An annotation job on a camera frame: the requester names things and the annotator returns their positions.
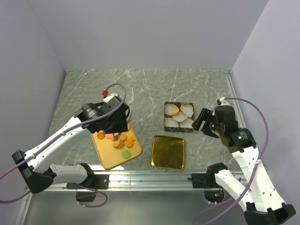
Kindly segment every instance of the gold metal plate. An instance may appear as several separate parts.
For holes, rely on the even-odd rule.
[[[183,170],[186,161],[186,142],[182,138],[154,136],[151,165],[154,167]]]

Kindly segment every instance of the purple cable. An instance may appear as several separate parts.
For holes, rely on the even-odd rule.
[[[225,98],[225,100],[238,100],[238,101],[247,102],[248,104],[252,105],[258,111],[258,113],[260,114],[260,116],[262,117],[262,120],[263,120],[264,125],[266,127],[266,140],[265,140],[264,146],[262,148],[262,151],[259,153],[258,158],[257,158],[257,159],[261,159],[262,156],[263,156],[263,154],[264,154],[264,152],[267,149],[267,145],[268,145],[268,142],[269,142],[269,127],[268,127],[267,120],[266,120],[265,116],[263,115],[262,111],[256,105],[254,105],[252,102],[250,102],[248,100],[245,100],[245,99],[242,99],[242,98],[239,98],[239,97],[227,97],[227,98]],[[209,225],[212,222],[215,222],[216,220],[220,219],[222,216],[224,216],[226,213],[228,213],[234,206],[236,206],[239,203],[239,201],[244,197],[244,195],[246,194],[246,192],[250,189],[250,186],[251,186],[252,181],[254,179],[257,167],[258,167],[258,164],[255,164],[255,166],[253,168],[253,171],[252,171],[252,174],[251,174],[251,177],[250,177],[250,180],[249,180],[249,182],[248,182],[245,190],[235,200],[235,202],[231,206],[229,206],[226,210],[224,210],[223,212],[221,212],[218,216],[216,216],[215,218],[211,219],[210,221],[206,222],[203,225]]]
[[[213,210],[213,209],[215,209],[215,208],[217,208],[217,207],[219,207],[219,206],[221,206],[221,205],[224,205],[224,204],[226,204],[226,203],[229,203],[232,199],[233,199],[233,198],[230,196],[230,198],[228,198],[227,200],[222,201],[222,202],[220,202],[220,203],[217,203],[216,205],[214,205],[214,206],[212,206],[212,207],[210,207],[210,208],[207,208],[207,209],[203,210],[202,212],[198,213],[198,215],[197,215],[197,216],[195,217],[195,219],[193,220],[193,225],[195,225],[196,220],[197,220],[201,215],[203,215],[204,213],[206,213],[206,212],[208,212],[208,211],[210,211],[210,210]]]
[[[81,127],[81,126],[83,126],[83,125],[86,125],[86,124],[88,124],[88,123],[95,122],[95,121],[97,121],[97,120],[101,120],[101,119],[103,119],[103,118],[105,118],[105,117],[111,115],[111,114],[114,113],[116,110],[118,110],[118,109],[121,107],[121,105],[125,102],[126,96],[127,96],[127,92],[126,92],[126,88],[125,88],[124,85],[121,84],[121,83],[112,83],[112,84],[109,85],[105,90],[108,90],[108,89],[110,89],[112,86],[115,86],[115,85],[121,86],[122,89],[124,90],[124,98],[122,99],[122,101],[120,102],[120,104],[119,104],[117,107],[115,107],[115,108],[114,108],[113,110],[111,110],[109,113],[106,113],[106,114],[104,114],[104,115],[102,115],[102,116],[99,116],[99,117],[94,118],[94,119],[91,119],[91,120],[87,120],[87,121],[82,122],[82,123],[78,123],[78,124],[76,124],[76,125],[74,125],[74,126],[68,128],[68,129],[64,130],[64,132],[67,133],[67,132],[69,132],[69,131],[71,131],[71,130],[77,128],[77,127]],[[59,134],[59,135],[57,135],[56,137],[54,137],[54,138],[53,138],[51,141],[49,141],[45,146],[43,146],[39,151],[37,151],[36,154],[35,154],[35,156],[37,156],[37,155],[40,154],[42,151],[44,151],[46,148],[48,148],[51,144],[53,144],[55,141],[57,141],[61,136],[62,136],[62,134]],[[24,161],[22,161],[22,162],[16,164],[14,167],[12,167],[12,168],[9,169],[8,171],[6,171],[4,174],[2,174],[2,175],[0,176],[0,180],[2,180],[2,179],[3,179],[6,175],[8,175],[10,172],[12,172],[13,170],[15,170],[15,169],[18,168],[19,166],[21,166],[21,165],[27,163],[27,162],[28,162],[29,160],[31,160],[31,159],[32,159],[32,157],[28,157],[28,158],[25,159]],[[6,200],[6,201],[0,200],[0,204],[6,204],[6,203],[13,203],[13,202],[16,202],[16,201],[20,200],[21,198],[25,197],[26,195],[28,195],[29,193],[30,193],[30,191],[24,193],[22,196],[20,196],[20,197],[18,197],[18,198],[12,199],[12,200]]]
[[[103,194],[103,195],[105,196],[105,201],[104,201],[103,203],[99,204],[99,205],[86,205],[86,204],[83,204],[82,202],[79,202],[79,203],[78,203],[79,205],[82,205],[83,207],[86,207],[86,208],[97,208],[97,207],[103,206],[103,205],[107,202],[108,196],[107,196],[107,194],[105,194],[103,191],[99,191],[99,190],[96,190],[96,189],[84,187],[84,186],[79,185],[79,184],[77,184],[77,185],[78,185],[78,186],[81,186],[81,187],[83,187],[83,188],[85,188],[85,189],[87,189],[87,190],[94,191],[94,192],[98,192],[98,193]]]

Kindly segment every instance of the purple wire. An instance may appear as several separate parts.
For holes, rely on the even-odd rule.
[[[79,202],[79,203],[78,203],[79,205],[82,205],[82,206],[87,207],[87,208],[97,208],[97,207],[103,206],[103,205],[107,202],[108,196],[107,196],[107,194],[104,193],[103,191],[99,191],[99,190],[96,190],[96,189],[84,187],[84,186],[82,186],[82,185],[79,185],[79,186],[81,186],[81,187],[83,187],[83,188],[85,188],[85,189],[87,189],[87,190],[90,190],[90,191],[98,192],[98,193],[103,194],[103,195],[105,196],[104,202],[101,203],[101,204],[99,204],[99,205],[86,205],[86,204],[83,204],[82,202]]]
[[[224,205],[224,204],[226,204],[226,203],[229,203],[232,199],[233,199],[233,198],[230,196],[229,199],[227,199],[227,200],[225,200],[225,201],[222,201],[222,202],[220,202],[220,203],[217,203],[216,205],[214,205],[214,206],[212,206],[212,207],[210,207],[210,208],[207,208],[207,209],[203,210],[202,212],[198,213],[198,215],[197,215],[197,216],[195,217],[195,219],[193,220],[193,225],[195,225],[196,220],[197,220],[201,215],[203,215],[204,213],[206,213],[206,212],[208,212],[208,211],[210,211],[210,210],[213,210],[213,209],[215,209],[215,208],[217,208],[217,207],[219,207],[219,206],[221,206],[221,205]]]
[[[239,98],[239,97],[227,97],[225,98],[225,100],[238,100],[238,101],[243,101],[243,102],[247,102],[248,104],[252,105],[257,111],[258,113],[261,115],[262,117],[262,120],[264,122],[264,125],[266,127],[266,140],[265,140],[265,143],[264,143],[264,146],[262,148],[262,151],[259,153],[258,155],[258,158],[257,159],[261,159],[264,152],[266,151],[267,149],[267,145],[268,145],[268,142],[269,142],[269,127],[268,127],[268,123],[267,123],[267,120],[265,118],[265,116],[263,115],[262,111],[256,106],[254,105],[252,102],[248,101],[248,100],[245,100],[245,99],[242,99],[242,98]],[[220,219],[222,216],[224,216],[226,213],[228,213],[234,206],[236,206],[239,201],[244,197],[244,195],[246,194],[246,192],[250,189],[250,186],[252,184],[252,181],[254,179],[254,176],[255,176],[255,172],[257,170],[257,167],[258,167],[258,164],[255,164],[254,168],[253,168],[253,171],[252,171],[252,174],[251,174],[251,177],[250,177],[250,180],[245,188],[245,190],[242,192],[242,194],[235,200],[235,202],[229,206],[226,210],[224,210],[223,212],[221,212],[218,216],[216,216],[215,218],[211,219],[210,221],[206,222],[205,224],[203,225],[209,225],[211,224],[212,222],[215,222],[216,220]]]
[[[106,113],[106,114],[104,114],[104,115],[102,115],[102,116],[99,116],[99,117],[94,118],[94,119],[91,119],[91,120],[87,120],[87,121],[82,122],[82,123],[78,123],[78,124],[76,124],[76,125],[74,125],[74,126],[68,128],[68,129],[64,130],[64,132],[67,133],[67,132],[69,132],[69,131],[71,131],[71,130],[77,128],[77,127],[81,127],[81,126],[83,126],[83,125],[86,125],[86,124],[95,122],[95,121],[97,121],[97,120],[101,120],[101,119],[103,119],[103,118],[105,118],[105,117],[111,115],[111,114],[114,113],[116,110],[118,110],[118,109],[122,106],[122,104],[125,102],[126,96],[127,96],[127,92],[126,92],[126,88],[125,88],[124,85],[121,84],[121,83],[112,83],[112,84],[110,84],[105,90],[108,90],[108,89],[110,89],[112,86],[115,86],[115,85],[121,86],[121,88],[124,90],[124,98],[122,99],[122,101],[120,102],[120,104],[117,105],[117,107],[115,107],[115,108],[114,108],[113,110],[111,110],[109,113]],[[51,141],[49,141],[47,144],[45,144],[45,146],[43,146],[40,150],[38,150],[38,151],[35,153],[35,156],[37,156],[37,155],[40,154],[42,151],[44,151],[46,148],[48,148],[51,144],[53,144],[55,141],[57,141],[61,136],[62,136],[62,134],[58,134],[56,137],[54,137]],[[31,160],[31,159],[32,159],[32,157],[28,157],[27,159],[23,160],[22,162],[16,164],[14,167],[12,167],[12,168],[9,169],[8,171],[6,171],[4,174],[2,174],[2,175],[0,176],[0,180],[2,180],[2,179],[3,179],[6,175],[8,175],[10,172],[12,172],[13,170],[15,170],[15,169],[18,168],[19,166],[21,166],[21,165],[27,163],[27,162],[28,162],[29,160]],[[29,193],[30,193],[30,191],[24,193],[24,194],[23,194],[22,196],[20,196],[20,197],[17,197],[17,198],[15,198],[15,199],[12,199],[12,200],[6,200],[6,201],[0,200],[0,204],[6,204],[6,203],[13,203],[13,202],[16,202],[16,201],[20,200],[21,198],[25,197],[26,195],[28,195]]]

